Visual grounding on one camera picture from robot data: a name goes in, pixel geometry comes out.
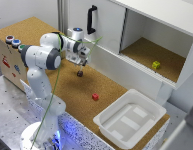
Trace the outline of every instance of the wooden shelf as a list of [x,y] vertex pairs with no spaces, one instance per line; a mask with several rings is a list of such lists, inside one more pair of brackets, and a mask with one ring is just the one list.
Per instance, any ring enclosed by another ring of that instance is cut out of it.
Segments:
[[[121,51],[122,54],[136,60],[164,77],[177,82],[185,58],[179,56],[145,38],[140,38],[138,41]],[[160,62],[160,68],[152,68],[154,61]]]

